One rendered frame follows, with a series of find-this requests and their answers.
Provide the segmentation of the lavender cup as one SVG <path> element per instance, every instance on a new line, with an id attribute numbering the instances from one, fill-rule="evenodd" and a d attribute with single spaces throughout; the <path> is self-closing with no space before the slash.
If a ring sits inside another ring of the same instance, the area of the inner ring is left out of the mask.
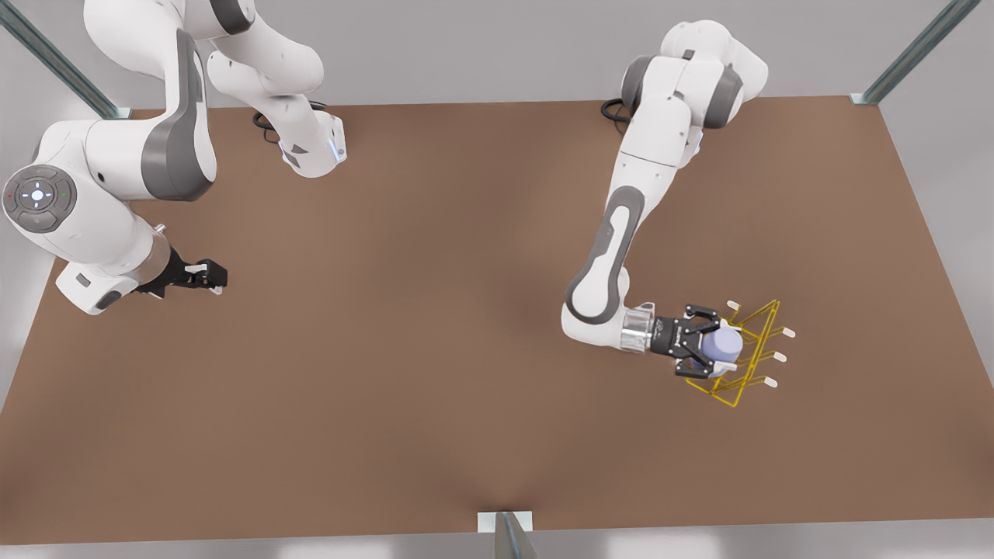
<path id="1" fill-rule="evenodd" d="M 735 362 L 743 348 L 742 334 L 735 327 L 721 327 L 707 333 L 700 343 L 700 351 L 711 361 Z M 728 371 L 711 371 L 709 378 L 717 378 Z"/>

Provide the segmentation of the silver frame post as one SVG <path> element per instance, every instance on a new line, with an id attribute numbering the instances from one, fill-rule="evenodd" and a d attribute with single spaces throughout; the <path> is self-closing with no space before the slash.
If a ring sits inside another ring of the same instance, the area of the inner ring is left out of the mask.
<path id="1" fill-rule="evenodd" d="M 132 110 L 110 102 L 11 0 L 0 0 L 0 25 L 43 66 L 104 120 L 128 120 Z"/>
<path id="2" fill-rule="evenodd" d="M 493 533 L 493 559 L 537 559 L 529 538 L 533 512 L 479 512 L 477 531 Z"/>
<path id="3" fill-rule="evenodd" d="M 863 92 L 849 95 L 852 105 L 879 106 L 933 52 L 935 47 L 951 34 L 955 27 L 979 7 L 981 2 L 982 0 L 949 0 L 929 25 L 905 47 L 872 85 Z"/>

